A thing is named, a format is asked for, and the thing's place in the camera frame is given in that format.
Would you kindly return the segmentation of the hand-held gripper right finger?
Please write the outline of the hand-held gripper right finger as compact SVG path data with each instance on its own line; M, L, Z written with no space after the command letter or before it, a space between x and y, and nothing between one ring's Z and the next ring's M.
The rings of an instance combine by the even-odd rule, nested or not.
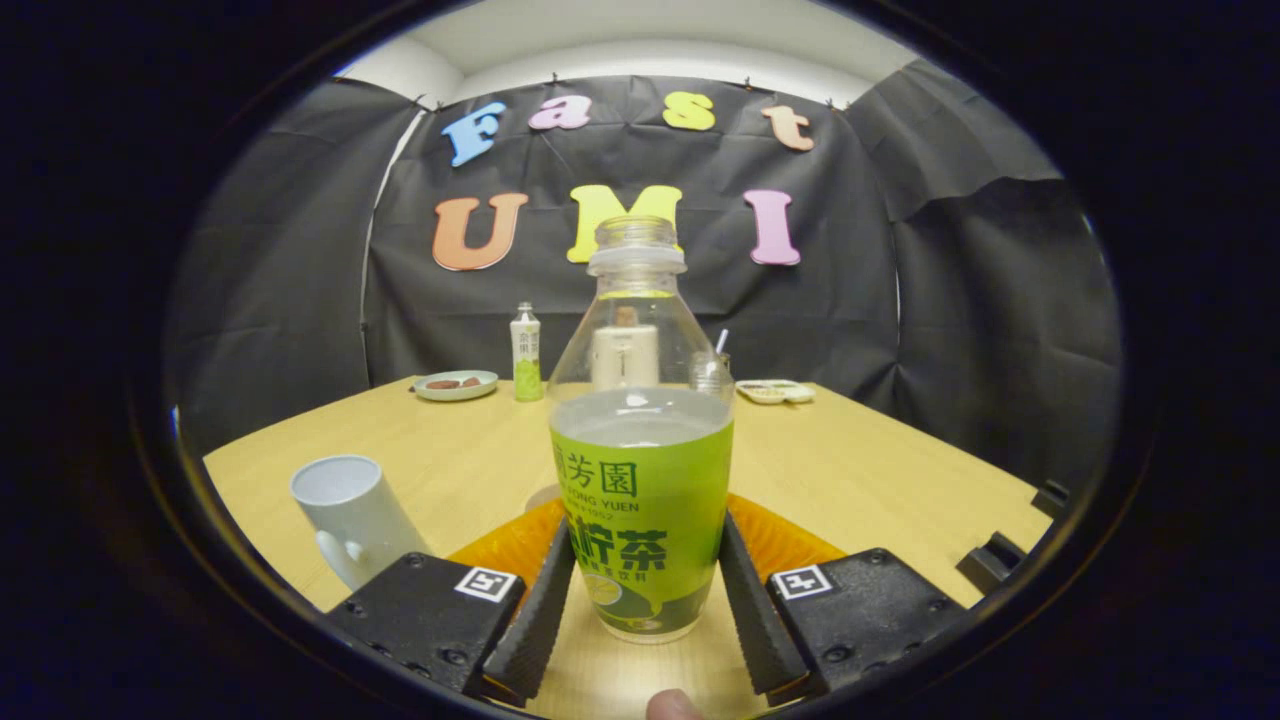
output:
M878 676L966 614L888 550L846 553L737 495L719 569L751 688L768 701Z

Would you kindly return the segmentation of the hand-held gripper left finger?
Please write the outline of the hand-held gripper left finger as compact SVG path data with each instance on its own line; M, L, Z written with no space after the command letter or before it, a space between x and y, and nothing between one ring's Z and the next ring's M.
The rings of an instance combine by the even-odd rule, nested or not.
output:
M552 500L447 559L404 553L326 619L420 679L525 706L550 662L573 565L568 516Z

